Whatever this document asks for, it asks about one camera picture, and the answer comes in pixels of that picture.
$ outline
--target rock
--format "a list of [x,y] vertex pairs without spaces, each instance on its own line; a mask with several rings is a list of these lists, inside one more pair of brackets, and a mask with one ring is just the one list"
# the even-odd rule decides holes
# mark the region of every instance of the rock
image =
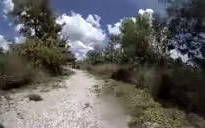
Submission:
[[28,98],[29,100],[32,100],[32,101],[42,101],[43,100],[43,98],[37,94],[30,94],[28,95]]
[[194,124],[198,128],[205,128],[205,119],[198,116],[197,114],[190,113],[188,114],[188,118],[192,124]]

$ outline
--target treeline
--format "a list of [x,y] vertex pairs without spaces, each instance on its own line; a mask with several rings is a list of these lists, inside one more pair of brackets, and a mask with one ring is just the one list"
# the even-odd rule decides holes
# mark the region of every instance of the treeline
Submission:
[[63,65],[75,62],[67,39],[60,38],[62,26],[55,23],[49,0],[16,1],[10,16],[22,26],[25,41],[0,48],[0,89],[30,84],[43,74],[61,75]]
[[126,18],[121,34],[87,53],[90,71],[148,90],[165,106],[205,117],[205,0],[162,1],[167,16]]

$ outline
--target green grass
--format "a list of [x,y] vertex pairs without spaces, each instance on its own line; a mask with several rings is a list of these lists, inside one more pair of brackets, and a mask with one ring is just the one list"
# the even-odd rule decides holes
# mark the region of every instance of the green grass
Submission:
[[156,123],[159,128],[192,127],[184,112],[176,108],[163,108],[147,91],[133,85],[106,79],[102,93],[113,95],[123,103],[127,114],[132,117],[128,122],[130,128],[143,127],[146,122]]

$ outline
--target dirt path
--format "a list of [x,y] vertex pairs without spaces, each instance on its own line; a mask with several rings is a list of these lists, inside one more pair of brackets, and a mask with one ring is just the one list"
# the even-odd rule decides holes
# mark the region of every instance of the dirt path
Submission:
[[[38,86],[3,96],[0,122],[5,128],[127,128],[120,106],[93,91],[100,81],[74,71],[68,80],[56,83],[56,88]],[[43,101],[29,101],[31,93],[39,94]]]

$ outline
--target sky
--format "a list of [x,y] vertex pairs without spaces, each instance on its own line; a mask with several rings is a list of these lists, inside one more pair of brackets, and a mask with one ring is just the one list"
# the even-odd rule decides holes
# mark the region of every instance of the sky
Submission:
[[[51,0],[50,6],[60,15],[56,22],[66,23],[61,33],[68,36],[78,58],[95,45],[106,43],[109,34],[118,34],[121,20],[136,16],[140,9],[165,14],[158,0]],[[25,40],[18,32],[22,24],[14,24],[8,15],[13,8],[12,0],[0,0],[0,46],[4,48],[9,41]]]

